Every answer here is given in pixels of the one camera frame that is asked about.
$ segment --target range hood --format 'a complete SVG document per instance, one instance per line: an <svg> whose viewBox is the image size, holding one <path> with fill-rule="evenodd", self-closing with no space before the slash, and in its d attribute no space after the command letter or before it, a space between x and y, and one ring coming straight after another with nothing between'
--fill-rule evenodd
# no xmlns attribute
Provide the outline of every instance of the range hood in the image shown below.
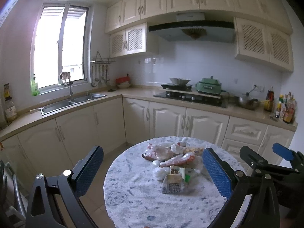
<svg viewBox="0 0 304 228"><path fill-rule="evenodd" d="M167 41L234 42L235 31L232 22L207 21L204 19L204 13L201 12L178 14L177 22L149 26L149 32Z"/></svg>

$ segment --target stainless steel sink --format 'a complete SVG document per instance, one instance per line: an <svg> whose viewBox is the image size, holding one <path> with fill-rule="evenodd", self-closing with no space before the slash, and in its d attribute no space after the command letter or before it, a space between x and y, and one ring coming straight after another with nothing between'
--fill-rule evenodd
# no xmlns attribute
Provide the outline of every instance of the stainless steel sink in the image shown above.
<svg viewBox="0 0 304 228"><path fill-rule="evenodd" d="M90 100L94 100L97 98L101 98L101 97L106 97L107 95L102 95L102 94L96 94L96 93L90 93L87 94L85 96L81 96L78 98L74 98L74 100L70 100L70 99L65 99L50 105L46 105L42 110L41 110L41 114L45 115L45 114L49 114L51 112L66 108L68 106L72 106L72 105L76 105L79 103L83 103L86 101L90 101Z"/></svg>

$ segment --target round table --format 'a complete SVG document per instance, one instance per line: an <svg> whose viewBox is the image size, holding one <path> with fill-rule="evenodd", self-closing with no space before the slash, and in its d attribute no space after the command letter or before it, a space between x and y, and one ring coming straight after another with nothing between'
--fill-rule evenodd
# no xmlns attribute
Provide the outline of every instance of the round table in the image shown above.
<svg viewBox="0 0 304 228"><path fill-rule="evenodd" d="M186 142L189 146L211 147L233 170L243 167L228 152L209 142L188 137L162 137L139 143L118 156L104 180L104 201L116 228L201 228L208 227L226 202L205 172L190 179L193 191L162 194L162 181L153 175L152 162L141 157L151 143ZM245 201L232 227L238 226L247 209Z"/></svg>

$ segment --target window pane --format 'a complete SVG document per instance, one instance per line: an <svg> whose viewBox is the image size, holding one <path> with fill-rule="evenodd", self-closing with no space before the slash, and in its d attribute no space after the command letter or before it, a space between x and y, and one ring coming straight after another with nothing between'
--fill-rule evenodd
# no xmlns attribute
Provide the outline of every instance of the window pane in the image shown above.
<svg viewBox="0 0 304 228"><path fill-rule="evenodd" d="M58 44L64 7L45 7L37 25L34 73L39 87L58 84Z"/></svg>
<svg viewBox="0 0 304 228"><path fill-rule="evenodd" d="M71 72L71 81L84 78L83 41L87 8L71 6L65 21L62 47L62 71Z"/></svg>

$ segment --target metal bolt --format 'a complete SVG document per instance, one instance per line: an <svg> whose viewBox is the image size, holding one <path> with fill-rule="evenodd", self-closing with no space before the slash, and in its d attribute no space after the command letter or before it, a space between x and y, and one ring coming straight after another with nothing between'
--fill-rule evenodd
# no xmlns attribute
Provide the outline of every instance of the metal bolt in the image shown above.
<svg viewBox="0 0 304 228"><path fill-rule="evenodd" d="M71 173L72 173L72 172L71 172L70 170L65 170L65 171L63 172L63 175L67 177L67 176L71 175Z"/></svg>
<svg viewBox="0 0 304 228"><path fill-rule="evenodd" d="M265 178L266 178L266 179L271 179L271 175L265 174Z"/></svg>
<svg viewBox="0 0 304 228"><path fill-rule="evenodd" d="M36 179L38 179L38 180L40 180L41 178L43 178L43 174L38 174L38 175L36 176Z"/></svg>
<svg viewBox="0 0 304 228"><path fill-rule="evenodd" d="M243 173L241 170L237 170L237 171L235 172L235 174L236 174L238 177L244 176L244 173Z"/></svg>

